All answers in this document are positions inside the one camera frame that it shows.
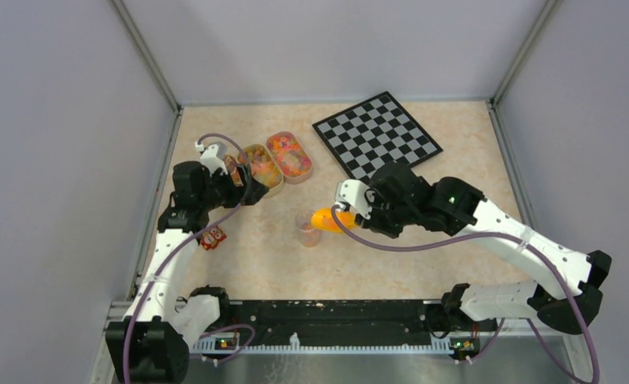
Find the gray wall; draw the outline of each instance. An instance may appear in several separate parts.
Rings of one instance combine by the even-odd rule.
[[[608,382],[629,383],[629,1],[564,2],[503,121],[539,229],[614,258],[591,331]]]
[[[0,383],[88,379],[171,123],[107,1],[0,1]]]
[[[183,104],[488,98],[545,0],[126,0]]]

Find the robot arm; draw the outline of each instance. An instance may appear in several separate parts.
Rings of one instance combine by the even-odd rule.
[[[586,323],[595,318],[602,301],[599,287],[608,275],[611,257],[599,250],[582,254],[536,233],[500,210],[484,194],[458,178],[443,178],[432,186],[404,164],[388,163],[375,172],[367,186],[359,180],[338,185],[336,202],[355,208],[355,223],[397,238],[407,225],[465,234],[499,232],[521,238],[516,244],[502,238],[474,240],[481,247],[517,266],[533,279],[501,286],[458,284],[443,297],[447,310],[470,320],[532,318],[568,334],[579,334],[566,296],[555,276],[528,249],[532,245],[557,267],[569,285]]]
[[[220,316],[218,297],[210,294],[192,296],[179,313],[175,310],[182,278],[198,247],[198,239],[190,241],[190,236],[208,226],[211,210],[219,206],[234,208],[240,202],[253,205],[268,191],[242,167],[237,168],[241,182],[235,184],[223,161],[226,147],[221,142],[207,148],[199,144],[197,149],[202,151],[200,161],[174,166],[174,192],[158,219],[150,266],[123,320],[110,322],[105,332],[112,362],[121,367],[128,323],[144,300],[129,345],[130,377],[134,382],[184,379],[190,348]],[[178,253],[167,261],[177,247]],[[151,288],[143,298],[148,285]],[[117,368],[116,374],[123,382],[122,370]]]

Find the purple cable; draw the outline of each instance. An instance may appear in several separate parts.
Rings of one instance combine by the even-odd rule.
[[[433,250],[435,248],[439,248],[442,246],[449,246],[457,242],[465,242],[466,240],[472,240],[475,238],[502,238],[510,242],[513,242],[515,244],[521,244],[523,242],[521,238],[516,238],[515,236],[512,236],[510,234],[503,234],[499,232],[482,232],[479,234],[465,234],[463,236],[458,236],[457,238],[448,238],[447,240],[442,240],[440,242],[433,242],[431,244],[424,244],[422,246],[384,246],[382,244],[376,244],[374,242],[370,242],[366,240],[365,238],[360,238],[356,234],[352,233],[351,230],[348,230],[338,219],[338,216],[336,215],[337,210],[338,210],[337,206],[331,207],[331,217],[334,219],[334,222],[336,223],[336,225],[343,232],[345,232],[346,235],[353,238],[355,241],[360,242],[365,246],[369,246],[370,248],[375,248],[376,250],[385,250],[385,251],[390,251],[390,252],[416,252],[419,250]],[[538,250],[536,247],[534,247],[531,244],[527,244],[527,249],[531,253],[533,253],[537,258],[539,258],[541,262],[545,264],[547,269],[549,269],[550,272],[552,272],[553,276],[555,276],[557,283],[559,284],[559,286],[562,287],[562,291],[564,292],[564,295],[567,296],[567,301],[569,302],[569,306],[571,307],[571,310],[574,312],[574,316],[576,316],[576,321],[579,324],[579,328],[581,329],[581,332],[583,333],[583,336],[586,339],[586,345],[588,347],[588,354],[590,355],[591,364],[592,364],[592,381],[585,382],[577,378],[573,374],[570,375],[570,378],[581,384],[597,384],[599,382],[599,362],[597,360],[597,350],[595,349],[595,344],[592,341],[592,336],[590,335],[590,331],[588,331],[588,325],[586,324],[585,319],[581,315],[579,305],[576,304],[576,300],[572,296],[572,293],[569,289],[569,286],[567,285],[567,282],[564,281],[564,278],[562,278],[562,275],[557,270],[557,267],[555,267],[555,265],[550,260],[548,260],[546,255],[543,254],[543,252],[541,252],[540,250]],[[542,341],[543,339],[540,337],[540,334],[537,334],[537,337],[539,338],[541,347],[546,351],[546,353],[549,356],[551,356],[551,359],[553,360],[553,362],[555,362],[555,364],[559,364],[559,360],[557,360],[555,356],[552,354],[552,352],[550,351],[550,348],[545,343],[545,341]],[[567,368],[563,368],[562,371],[567,374],[569,372]]]
[[[205,134],[201,138],[199,138],[197,143],[202,142],[202,140],[205,139],[205,138],[221,138],[221,139],[229,142],[230,144],[232,144],[234,146],[234,148],[236,148],[239,151],[239,154],[244,156],[244,158],[248,158],[248,155],[246,154],[246,152],[244,152],[242,147],[239,146],[239,144],[237,144],[237,142],[235,142],[231,138],[228,138],[224,134]],[[251,177],[250,176],[250,174],[251,174],[251,172],[250,172],[250,164],[246,164],[246,167],[248,169],[247,177],[249,178],[249,177]],[[243,201],[244,198],[246,198],[246,196],[248,196],[249,192],[250,192],[249,189],[246,188],[246,191],[244,193],[244,197],[242,198],[242,201]],[[192,240],[194,240],[194,239],[198,238],[199,236],[201,236],[204,232],[206,232],[210,228],[213,228],[214,226],[219,225],[220,223],[222,223],[225,220],[227,220],[228,218],[230,218],[230,216],[232,216],[233,214],[237,213],[239,208],[242,206],[242,201],[240,201],[239,204],[237,204],[237,206],[235,208],[232,208],[232,210],[230,210],[230,212],[227,212],[227,214],[225,216],[223,216],[220,219],[218,219],[217,221],[209,224],[203,230],[200,230],[199,232],[196,232],[196,233],[192,234],[189,238],[186,238],[185,240],[183,240],[178,246],[176,246],[170,252],[170,254],[168,256],[166,256],[166,258],[162,262],[162,265],[159,266],[159,268],[157,268],[157,270],[154,272],[154,276],[155,277],[159,276],[164,271],[164,268],[166,268],[166,266],[168,266],[168,263],[173,259],[173,257],[176,254],[178,254],[178,252],[180,252],[180,250],[184,246],[189,244]],[[142,292],[142,296],[138,300],[138,304],[136,304],[135,309],[133,310],[133,314],[131,315],[130,321],[128,322],[128,327],[126,328],[126,336],[124,338],[124,347],[123,347],[123,356],[122,356],[122,359],[123,359],[123,361],[122,361],[122,369],[123,369],[123,376],[124,376],[124,384],[130,384],[130,371],[128,369],[128,366],[129,366],[129,358],[130,358],[130,340],[131,340],[131,338],[133,338],[133,329],[135,328],[135,319],[138,318],[138,315],[140,314],[140,311],[142,310],[142,306],[145,303],[145,298],[147,297],[147,295],[150,294],[151,290],[152,290],[152,283],[148,282],[147,285],[145,286],[145,290]]]
[[[212,330],[211,332],[206,332],[205,334],[202,334],[201,336],[199,336],[199,340],[201,340],[203,338],[208,338],[209,336],[213,336],[214,334],[220,334],[222,332],[227,332],[228,330],[238,330],[240,328],[243,328],[245,330],[250,330],[251,331],[251,336],[249,336],[249,339],[246,340],[246,342],[243,343],[235,352],[233,352],[232,354],[230,354],[229,356],[227,356],[225,358],[221,358],[220,360],[218,360],[218,365],[221,365],[224,362],[229,362],[233,358],[236,358],[237,356],[239,356],[239,352],[241,352],[244,348],[249,346],[250,343],[255,338],[255,328],[253,326],[248,325],[248,324],[233,324],[231,326],[224,326],[223,328],[218,328],[217,330]]]

